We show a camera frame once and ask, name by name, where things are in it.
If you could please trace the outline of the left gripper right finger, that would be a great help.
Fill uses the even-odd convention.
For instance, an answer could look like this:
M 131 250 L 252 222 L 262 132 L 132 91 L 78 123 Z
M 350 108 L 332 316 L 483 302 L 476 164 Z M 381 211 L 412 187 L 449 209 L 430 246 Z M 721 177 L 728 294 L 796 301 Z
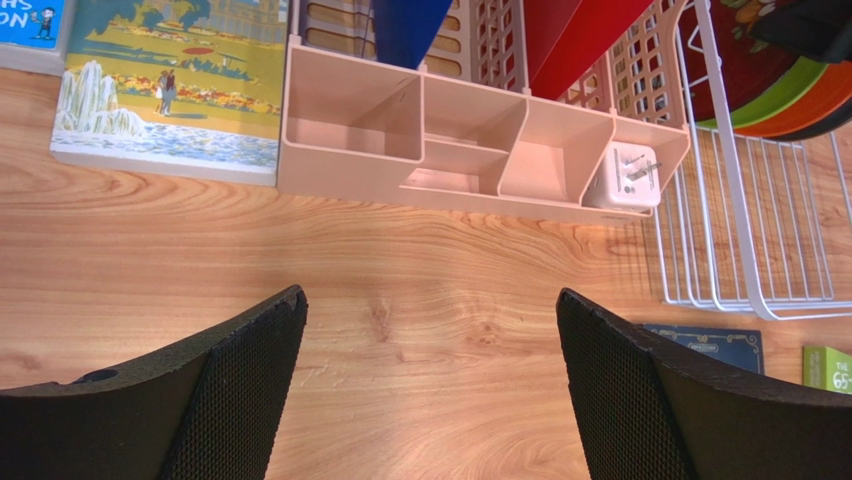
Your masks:
M 847 479 L 851 399 L 723 363 L 565 288 L 568 389 L 594 479 Z

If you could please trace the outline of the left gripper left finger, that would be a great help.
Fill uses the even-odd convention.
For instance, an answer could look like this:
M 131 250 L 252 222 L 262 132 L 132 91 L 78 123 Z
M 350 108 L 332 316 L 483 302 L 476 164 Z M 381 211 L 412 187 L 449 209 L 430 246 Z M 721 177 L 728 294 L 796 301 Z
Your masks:
M 143 356 L 1 393 L 5 479 L 262 479 L 307 323 L 297 285 Z

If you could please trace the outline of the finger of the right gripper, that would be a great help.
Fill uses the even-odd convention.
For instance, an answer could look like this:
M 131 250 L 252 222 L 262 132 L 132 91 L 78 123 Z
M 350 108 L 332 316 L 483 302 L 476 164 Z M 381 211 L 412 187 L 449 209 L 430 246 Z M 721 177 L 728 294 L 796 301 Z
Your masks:
M 851 61 L 851 2 L 789 1 L 762 16 L 750 36 L 811 60 Z

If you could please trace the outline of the red floral plate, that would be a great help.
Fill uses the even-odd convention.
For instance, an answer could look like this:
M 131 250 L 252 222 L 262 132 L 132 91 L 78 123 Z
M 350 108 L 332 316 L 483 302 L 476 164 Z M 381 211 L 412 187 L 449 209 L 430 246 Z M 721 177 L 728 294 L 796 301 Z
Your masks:
M 776 83 L 797 61 L 797 56 L 751 36 L 754 24 L 773 11 L 787 6 L 778 1 L 713 1 L 710 8 L 715 43 L 728 106 L 737 110 L 755 100 Z M 692 83 L 694 119 L 712 120 L 715 110 L 707 74 L 695 9 L 684 10 L 679 20 L 687 78 Z

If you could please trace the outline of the green plate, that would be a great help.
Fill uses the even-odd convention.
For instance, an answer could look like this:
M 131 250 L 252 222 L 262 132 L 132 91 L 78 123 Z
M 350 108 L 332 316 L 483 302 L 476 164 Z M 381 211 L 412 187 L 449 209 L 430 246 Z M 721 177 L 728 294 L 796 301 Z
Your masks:
M 774 137 L 829 112 L 851 94 L 851 65 L 769 49 L 722 54 L 730 119 L 738 133 Z

